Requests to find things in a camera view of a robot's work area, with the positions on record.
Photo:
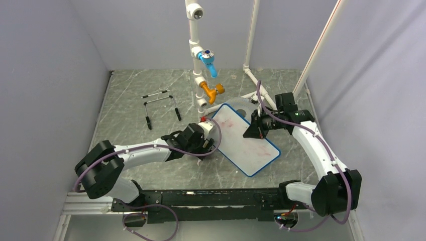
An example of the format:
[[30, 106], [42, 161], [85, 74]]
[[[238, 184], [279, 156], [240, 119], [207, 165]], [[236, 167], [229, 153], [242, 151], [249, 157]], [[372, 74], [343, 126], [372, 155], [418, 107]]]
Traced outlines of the blue framed whiteboard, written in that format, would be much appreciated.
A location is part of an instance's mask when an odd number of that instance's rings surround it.
[[280, 157], [281, 150], [268, 139], [244, 138], [256, 105], [222, 104], [212, 116], [220, 126], [220, 151], [246, 176], [252, 177]]

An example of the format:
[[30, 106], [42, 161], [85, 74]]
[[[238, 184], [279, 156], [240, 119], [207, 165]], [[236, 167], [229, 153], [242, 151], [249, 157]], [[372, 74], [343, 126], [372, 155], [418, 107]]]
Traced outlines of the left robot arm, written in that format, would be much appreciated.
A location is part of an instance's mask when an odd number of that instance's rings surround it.
[[121, 146], [101, 141], [75, 166], [76, 183], [83, 186], [90, 199], [109, 196], [137, 211], [145, 202], [142, 188], [136, 181], [122, 178], [121, 173], [149, 163], [181, 159], [184, 155], [202, 160], [220, 143], [210, 137], [217, 127], [213, 121], [206, 120], [190, 123], [182, 131], [147, 143]]

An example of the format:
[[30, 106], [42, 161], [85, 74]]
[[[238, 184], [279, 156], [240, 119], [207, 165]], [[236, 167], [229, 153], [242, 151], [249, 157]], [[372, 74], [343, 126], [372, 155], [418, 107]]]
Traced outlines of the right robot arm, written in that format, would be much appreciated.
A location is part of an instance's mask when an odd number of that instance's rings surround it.
[[346, 222], [352, 210], [357, 208], [362, 176], [356, 169], [349, 169], [331, 150], [320, 134], [313, 115], [307, 109], [299, 109], [292, 93], [275, 96], [276, 110], [263, 102], [251, 113], [251, 122], [244, 138], [264, 139], [271, 130], [286, 130], [302, 146], [316, 174], [316, 185], [292, 180], [279, 185], [277, 203], [290, 208], [294, 203], [311, 207], [319, 216], [345, 216]]

